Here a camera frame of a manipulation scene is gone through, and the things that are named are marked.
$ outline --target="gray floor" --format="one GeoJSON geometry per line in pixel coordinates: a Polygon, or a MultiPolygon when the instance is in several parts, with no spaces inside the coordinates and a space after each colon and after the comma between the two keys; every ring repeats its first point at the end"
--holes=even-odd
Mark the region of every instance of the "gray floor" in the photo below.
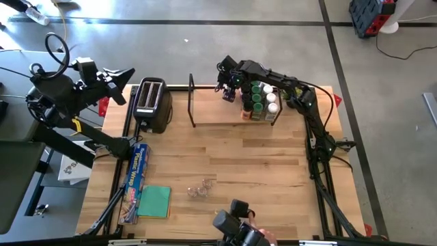
{"type": "MultiPolygon", "coordinates": [[[[346,0],[325,0],[331,21],[349,21],[346,0]]],[[[67,16],[129,20],[237,20],[237,21],[322,21],[318,0],[241,1],[125,1],[76,0],[64,5],[67,16]]],[[[43,13],[58,16],[51,4],[43,13]]],[[[0,13],[15,12],[0,6],[0,13]]],[[[437,14],[437,3],[416,0],[404,19],[437,14]]],[[[437,18],[420,20],[436,22],[437,18]]],[[[6,23],[0,33],[5,48],[44,51],[43,38],[49,31],[64,33],[62,24],[42,27],[34,23],[6,23]]],[[[227,54],[235,59],[254,59],[277,72],[294,75],[318,85],[331,85],[341,96],[337,73],[324,27],[218,26],[218,25],[101,25],[67,24],[72,56],[90,56],[99,67],[129,68],[137,72],[130,81],[162,77],[170,84],[187,84],[188,74],[196,83],[216,81],[216,62],[227,54]]],[[[380,48],[406,56],[422,46],[436,45],[436,28],[401,28],[379,37],[380,48]]],[[[421,97],[437,94],[437,50],[423,51],[408,61],[383,56],[375,39],[360,40],[351,27],[333,27],[352,104],[365,144],[389,236],[393,241],[435,245],[437,238],[437,192],[434,189],[434,152],[437,128],[421,97]]],[[[352,137],[344,104],[339,107],[345,136],[352,137]]],[[[84,117],[102,123],[90,112],[84,117]]],[[[358,197],[365,223],[374,226],[363,175],[356,152],[350,153],[358,197]]],[[[44,199],[59,209],[35,226],[17,215],[0,241],[73,235],[84,190],[53,188],[44,199]],[[65,201],[57,199],[62,194],[65,201]],[[55,218],[64,218],[64,224],[55,218]],[[18,234],[27,224],[26,238],[18,234]]]]}

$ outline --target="wooden table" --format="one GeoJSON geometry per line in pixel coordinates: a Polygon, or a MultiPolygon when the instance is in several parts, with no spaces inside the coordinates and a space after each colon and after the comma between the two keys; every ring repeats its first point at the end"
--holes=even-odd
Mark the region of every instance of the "wooden table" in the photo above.
{"type": "MultiPolygon", "coordinates": [[[[129,98],[130,86],[124,89],[129,98]]],[[[221,94],[196,96],[198,100],[222,101],[221,94]]],[[[324,121],[330,109],[327,95],[317,91],[320,115],[324,121]]],[[[236,198],[250,204],[257,224],[277,235],[279,240],[311,239],[322,235],[315,185],[309,179],[305,158],[305,125],[301,115],[284,104],[274,126],[269,124],[202,124],[193,128],[187,114],[187,92],[172,92],[173,119],[161,135],[141,133],[152,154],[145,183],[171,187],[168,219],[139,219],[124,226],[123,234],[136,238],[218,239],[223,235],[212,225],[220,209],[229,210],[236,198]],[[204,178],[213,180],[208,197],[191,198],[189,187],[199,187],[204,178]]],[[[111,99],[103,131],[121,136],[127,104],[117,106],[111,99]]],[[[130,126],[133,134],[135,121],[130,126]]],[[[342,138],[337,109],[327,130],[342,138]]],[[[342,151],[337,156],[348,159],[342,151]]],[[[350,168],[332,159],[332,176],[340,209],[362,234],[363,218],[350,168]]],[[[124,163],[122,173],[127,168],[124,163]]],[[[88,229],[109,201],[115,159],[104,157],[94,163],[76,232],[88,229]]],[[[116,208],[112,229],[119,209],[116,208]]],[[[332,213],[327,210],[333,232],[332,213]]]]}

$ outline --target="green spice jar lid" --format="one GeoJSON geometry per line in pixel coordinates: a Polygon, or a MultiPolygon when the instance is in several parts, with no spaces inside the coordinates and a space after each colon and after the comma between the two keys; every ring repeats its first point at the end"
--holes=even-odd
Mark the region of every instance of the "green spice jar lid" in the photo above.
{"type": "Polygon", "coordinates": [[[263,109],[264,109],[264,106],[260,102],[257,102],[253,105],[254,112],[261,112],[263,109]]]}
{"type": "Polygon", "coordinates": [[[252,93],[255,93],[255,94],[261,93],[261,87],[258,85],[252,86],[252,93]]]}
{"type": "Polygon", "coordinates": [[[252,95],[252,101],[255,102],[255,103],[261,102],[261,99],[262,99],[261,95],[259,95],[259,94],[252,95]]]}

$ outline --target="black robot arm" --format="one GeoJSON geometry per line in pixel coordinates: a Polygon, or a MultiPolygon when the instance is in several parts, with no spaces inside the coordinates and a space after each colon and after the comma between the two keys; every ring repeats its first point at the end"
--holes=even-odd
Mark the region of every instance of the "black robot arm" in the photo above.
{"type": "Polygon", "coordinates": [[[234,101],[236,89],[240,88],[242,84],[252,81],[262,81],[286,92],[289,96],[287,105],[295,108],[304,116],[307,127],[311,131],[308,132],[308,138],[311,137],[310,135],[313,135],[315,138],[315,141],[310,141],[313,143],[307,146],[310,178],[314,179],[318,192],[323,199],[327,201],[336,219],[338,219],[339,223],[345,228],[348,236],[362,237],[363,235],[354,229],[353,225],[342,213],[335,198],[327,191],[327,188],[320,178],[318,163],[321,162],[324,165],[329,165],[329,160],[337,148],[337,143],[334,138],[325,131],[326,123],[323,124],[320,119],[317,95],[314,88],[310,87],[312,84],[300,81],[295,77],[287,77],[284,74],[273,72],[270,69],[267,70],[255,61],[246,60],[240,61],[237,64],[230,56],[227,56],[221,63],[217,64],[217,69],[219,74],[216,92],[224,89],[224,100],[230,102],[234,101]]]}
{"type": "Polygon", "coordinates": [[[324,124],[320,119],[317,96],[315,90],[308,83],[299,81],[295,77],[287,77],[284,74],[265,69],[261,64],[246,60],[236,63],[227,56],[217,64],[219,70],[217,91],[225,89],[223,99],[233,101],[235,90],[243,83],[262,81],[269,85],[284,90],[290,99],[287,104],[295,108],[308,121],[315,137],[314,148],[320,161],[329,161],[336,149],[334,138],[325,131],[324,124]]]}
{"type": "Polygon", "coordinates": [[[66,60],[59,61],[48,49],[49,55],[61,64],[57,72],[47,72],[41,64],[30,65],[34,87],[26,96],[30,114],[48,128],[71,128],[89,137],[85,145],[93,150],[105,146],[111,154],[125,160],[128,159],[130,142],[125,137],[111,137],[92,126],[81,122],[78,116],[90,105],[97,105],[101,98],[112,98],[118,105],[126,103],[122,91],[134,74],[135,69],[99,71],[90,58],[79,57],[70,65],[70,53],[65,41],[54,33],[48,33],[45,39],[55,36],[66,50],[66,60]],[[73,68],[79,72],[80,78],[74,82],[64,72],[73,68]]]}

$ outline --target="white spice jar lid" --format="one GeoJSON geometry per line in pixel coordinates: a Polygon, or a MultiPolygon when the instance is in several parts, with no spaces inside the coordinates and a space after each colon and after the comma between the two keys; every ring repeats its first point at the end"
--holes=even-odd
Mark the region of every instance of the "white spice jar lid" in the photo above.
{"type": "Polygon", "coordinates": [[[269,103],[274,103],[276,101],[276,95],[273,93],[269,93],[267,94],[266,99],[269,103]]]}
{"type": "Polygon", "coordinates": [[[267,110],[268,110],[269,112],[271,112],[271,113],[276,113],[276,112],[279,110],[279,107],[278,107],[278,105],[277,105],[276,103],[270,103],[270,104],[268,105],[267,110]]]}
{"type": "Polygon", "coordinates": [[[263,90],[263,92],[264,92],[265,94],[269,94],[269,93],[272,93],[272,92],[273,92],[273,87],[272,87],[271,85],[265,85],[265,86],[262,88],[262,90],[263,90]]]}

